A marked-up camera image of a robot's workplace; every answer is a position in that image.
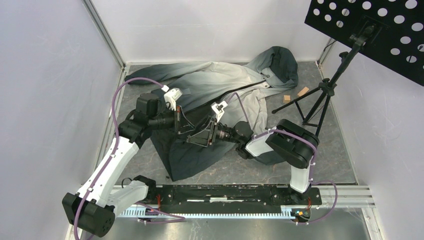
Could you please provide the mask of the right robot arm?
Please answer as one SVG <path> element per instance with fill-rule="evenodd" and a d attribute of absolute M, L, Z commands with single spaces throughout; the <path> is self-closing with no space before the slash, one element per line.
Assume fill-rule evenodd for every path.
<path fill-rule="evenodd" d="M 205 129 L 188 136 L 186 141 L 202 147 L 209 147 L 216 141 L 235 143 L 236 151 L 244 159 L 254 159 L 264 165 L 287 162 L 290 165 L 289 199 L 302 204 L 309 198 L 313 180 L 311 167 L 320 140 L 287 119 L 260 134 L 254 134 L 246 121 L 239 121 L 233 127 L 212 121 Z"/>

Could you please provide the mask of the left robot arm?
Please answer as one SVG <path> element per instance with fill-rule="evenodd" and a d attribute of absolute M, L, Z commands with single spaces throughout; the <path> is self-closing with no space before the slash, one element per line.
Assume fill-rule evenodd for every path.
<path fill-rule="evenodd" d="M 150 138 L 153 130 L 179 129 L 187 123 L 182 107 L 177 104 L 182 93 L 178 88 L 163 97 L 153 93 L 141 94 L 136 107 L 123 122 L 115 125 L 111 147 L 89 179 L 76 193 L 66 193 L 62 205 L 73 237 L 81 239 L 81 231 L 91 237 L 104 237 L 116 217 L 132 205 L 159 203 L 156 181 L 142 175 L 135 176 L 120 190 L 112 192 L 116 181 L 129 161 Z"/>

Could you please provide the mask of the grey gradient hooded jacket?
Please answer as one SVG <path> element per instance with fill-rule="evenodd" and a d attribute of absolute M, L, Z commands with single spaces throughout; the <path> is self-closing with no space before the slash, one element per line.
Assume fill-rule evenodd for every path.
<path fill-rule="evenodd" d="M 260 134 L 268 121 L 267 97 L 299 83 L 298 63 L 282 46 L 272 46 L 244 65 L 220 61 L 157 64 L 141 68 L 125 80 L 132 85 L 165 81 L 170 89 L 181 90 L 176 104 L 192 127 L 191 135 L 211 124 L 231 128 L 240 121 Z M 234 147 L 222 140 L 201 146 L 187 138 L 187 133 L 171 129 L 154 130 L 150 137 L 172 181 L 204 171 Z"/>

